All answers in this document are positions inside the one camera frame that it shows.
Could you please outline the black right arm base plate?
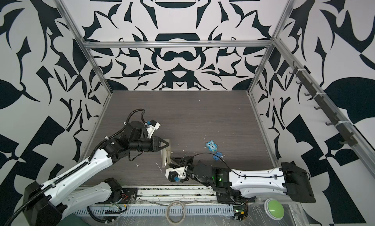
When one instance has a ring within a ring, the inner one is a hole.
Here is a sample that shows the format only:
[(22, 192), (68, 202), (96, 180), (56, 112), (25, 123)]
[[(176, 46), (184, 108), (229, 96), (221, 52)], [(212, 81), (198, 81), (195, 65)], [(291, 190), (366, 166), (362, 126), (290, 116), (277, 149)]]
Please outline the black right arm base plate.
[(241, 195), (239, 190), (225, 189), (216, 193), (217, 202), (221, 204), (242, 204), (246, 198)]

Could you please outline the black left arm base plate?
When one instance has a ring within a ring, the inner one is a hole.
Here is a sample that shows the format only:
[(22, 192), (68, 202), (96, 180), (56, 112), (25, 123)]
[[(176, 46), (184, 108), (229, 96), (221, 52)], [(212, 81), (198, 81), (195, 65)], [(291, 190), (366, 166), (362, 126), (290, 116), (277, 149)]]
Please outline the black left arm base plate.
[(96, 203), (97, 205), (104, 205), (104, 204), (128, 204), (133, 200), (137, 199), (138, 188), (122, 188), (122, 190), (116, 190), (112, 192), (110, 197), (103, 202)]

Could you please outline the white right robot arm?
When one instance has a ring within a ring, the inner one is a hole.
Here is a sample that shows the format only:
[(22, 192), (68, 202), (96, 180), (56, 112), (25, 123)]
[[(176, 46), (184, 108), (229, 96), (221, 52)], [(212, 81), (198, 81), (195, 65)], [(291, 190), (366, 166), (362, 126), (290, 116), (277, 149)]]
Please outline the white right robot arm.
[(309, 173), (292, 163), (268, 170), (244, 171), (213, 167), (194, 157), (172, 157), (165, 177), (171, 182), (188, 180), (210, 187), (222, 204), (236, 204), (257, 197), (289, 196), (298, 203), (315, 203)]

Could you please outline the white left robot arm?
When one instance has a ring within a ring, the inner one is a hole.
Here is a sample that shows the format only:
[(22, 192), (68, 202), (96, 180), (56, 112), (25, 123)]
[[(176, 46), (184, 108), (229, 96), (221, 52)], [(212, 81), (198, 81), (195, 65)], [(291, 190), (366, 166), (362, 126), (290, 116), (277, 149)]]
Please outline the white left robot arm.
[(108, 178), (86, 190), (76, 189), (102, 170), (112, 166), (131, 151), (139, 153), (158, 152), (169, 143), (154, 136), (160, 124), (131, 121), (110, 137), (106, 137), (92, 154), (65, 173), (38, 184), (34, 182), (24, 192), (22, 212), (31, 226), (55, 226), (63, 218), (84, 207), (121, 199), (123, 188), (114, 179)]

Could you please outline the white remote control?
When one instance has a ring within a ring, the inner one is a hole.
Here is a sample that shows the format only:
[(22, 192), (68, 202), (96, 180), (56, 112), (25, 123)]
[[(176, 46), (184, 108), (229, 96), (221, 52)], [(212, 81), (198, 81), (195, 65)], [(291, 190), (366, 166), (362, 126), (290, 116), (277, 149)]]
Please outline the white remote control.
[(166, 168), (171, 163), (171, 141), (166, 139), (169, 145), (161, 150), (161, 164), (163, 168)]

